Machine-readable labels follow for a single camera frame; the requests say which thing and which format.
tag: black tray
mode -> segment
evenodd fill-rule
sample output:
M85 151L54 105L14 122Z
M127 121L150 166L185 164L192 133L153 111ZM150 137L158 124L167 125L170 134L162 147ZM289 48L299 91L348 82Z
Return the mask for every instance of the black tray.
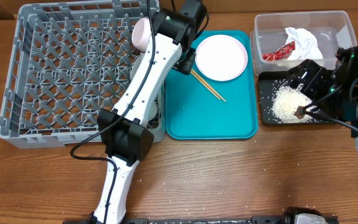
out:
M259 74L259 105L262 115L262 123L265 125L289 125L289 124L327 124L326 121L311 118L307 123L284 123L271 112L273 95L287 80L288 72L262 72Z

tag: red packet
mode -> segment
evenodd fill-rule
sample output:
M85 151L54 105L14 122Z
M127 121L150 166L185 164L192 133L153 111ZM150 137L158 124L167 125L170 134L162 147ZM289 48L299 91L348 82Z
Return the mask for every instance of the red packet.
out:
M276 52L263 54L262 58L266 61L274 61L288 58L293 50L295 50L295 41L290 42L283 47L280 47L280 49L278 49Z

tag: rice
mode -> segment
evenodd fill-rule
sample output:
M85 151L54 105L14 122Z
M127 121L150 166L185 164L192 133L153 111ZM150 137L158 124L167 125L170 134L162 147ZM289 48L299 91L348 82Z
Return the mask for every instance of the rice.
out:
M312 100L302 94L300 90L301 86L294 90L287 85L282 85L273 95L271 112L283 123L305 123L312 119L309 115L305 115L303 118L298 118L294 115L299 106L306 106L312 103Z

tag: plastic container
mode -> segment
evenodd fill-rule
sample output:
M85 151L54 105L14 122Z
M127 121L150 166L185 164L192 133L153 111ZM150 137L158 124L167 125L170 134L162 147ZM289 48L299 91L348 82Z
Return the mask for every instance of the plastic container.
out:
M274 52L285 45L287 27L304 28L316 37L323 59L315 62L327 69L335 68L335 53L339 47L348 49L357 46L351 21L344 11L260 14L255 17L255 28L250 34L252 63L256 75L261 72L287 71L303 61L268 62L262 58L263 54Z
M159 10L157 0L151 11ZM0 138L19 148L62 147L96 133L101 108L112 109L130 84L140 52L135 23L142 0L26 4L17 16L0 113ZM163 88L149 122L165 138ZM93 141L100 141L100 136Z

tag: chopsticks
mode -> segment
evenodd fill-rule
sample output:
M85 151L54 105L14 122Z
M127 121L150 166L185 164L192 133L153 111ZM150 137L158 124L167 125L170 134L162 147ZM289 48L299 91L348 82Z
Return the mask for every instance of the chopsticks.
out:
M191 69L190 73L201 83L207 90L209 90L218 100L223 100L223 102L226 102L226 100L214 89L208 82L206 82L196 71Z

